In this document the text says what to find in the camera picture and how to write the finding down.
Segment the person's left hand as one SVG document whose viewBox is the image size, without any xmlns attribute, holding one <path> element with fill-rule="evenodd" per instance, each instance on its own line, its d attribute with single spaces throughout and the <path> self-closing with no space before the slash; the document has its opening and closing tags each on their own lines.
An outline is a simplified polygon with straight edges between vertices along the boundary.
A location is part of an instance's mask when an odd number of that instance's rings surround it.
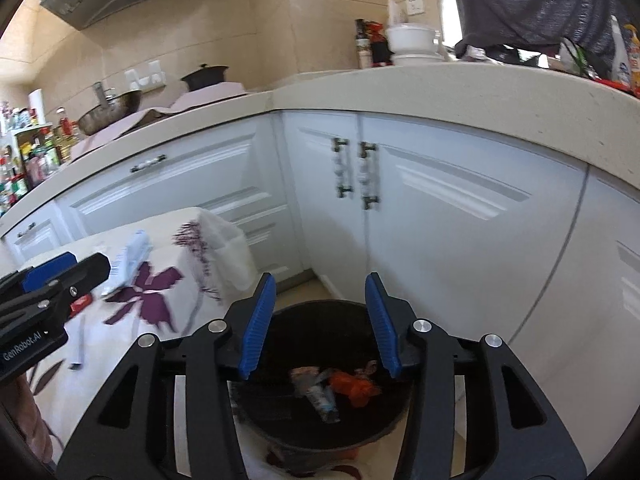
<svg viewBox="0 0 640 480">
<path fill-rule="evenodd" d="M 51 437 L 25 375 L 14 382 L 14 395 L 9 411 L 30 450 L 40 462 L 50 463 L 53 454 Z"/>
</svg>

